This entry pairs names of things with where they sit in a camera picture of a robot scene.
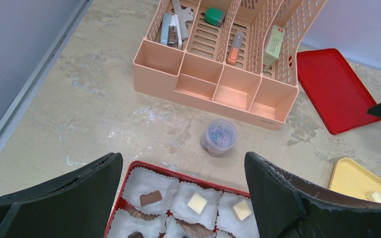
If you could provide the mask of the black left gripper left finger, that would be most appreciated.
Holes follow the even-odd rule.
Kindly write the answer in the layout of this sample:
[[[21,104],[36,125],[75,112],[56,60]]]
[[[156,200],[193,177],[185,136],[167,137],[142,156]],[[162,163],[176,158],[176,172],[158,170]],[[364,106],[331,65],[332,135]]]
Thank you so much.
[[[101,238],[123,169],[109,153],[70,173],[0,197],[0,238]]]

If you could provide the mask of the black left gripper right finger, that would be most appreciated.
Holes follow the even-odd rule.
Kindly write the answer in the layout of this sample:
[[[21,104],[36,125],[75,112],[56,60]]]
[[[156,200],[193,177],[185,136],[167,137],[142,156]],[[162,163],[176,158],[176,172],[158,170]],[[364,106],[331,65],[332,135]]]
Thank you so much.
[[[255,152],[244,166],[262,238],[381,238],[381,203],[323,188]]]

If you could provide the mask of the white chocolate square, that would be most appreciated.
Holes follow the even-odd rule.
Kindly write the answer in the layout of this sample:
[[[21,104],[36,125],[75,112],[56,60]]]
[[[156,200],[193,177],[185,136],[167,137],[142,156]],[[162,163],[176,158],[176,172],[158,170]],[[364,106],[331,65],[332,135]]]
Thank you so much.
[[[239,221],[243,221],[253,213],[246,200],[241,200],[233,205],[232,211]]]

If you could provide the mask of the red lid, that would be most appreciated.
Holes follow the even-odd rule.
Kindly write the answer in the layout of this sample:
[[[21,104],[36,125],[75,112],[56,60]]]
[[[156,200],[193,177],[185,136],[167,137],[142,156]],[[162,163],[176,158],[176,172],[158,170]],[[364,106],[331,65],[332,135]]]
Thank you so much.
[[[298,82],[330,134],[380,121],[367,113],[377,103],[337,49],[299,52],[297,73]]]

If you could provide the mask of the brown chocolate piece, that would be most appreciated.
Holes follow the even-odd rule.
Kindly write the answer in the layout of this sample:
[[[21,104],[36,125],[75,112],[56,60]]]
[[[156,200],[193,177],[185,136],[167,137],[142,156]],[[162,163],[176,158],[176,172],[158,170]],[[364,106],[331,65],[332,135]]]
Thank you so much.
[[[147,206],[152,203],[156,203],[163,200],[162,194],[159,190],[150,192],[148,194],[142,194],[140,197],[140,205]]]

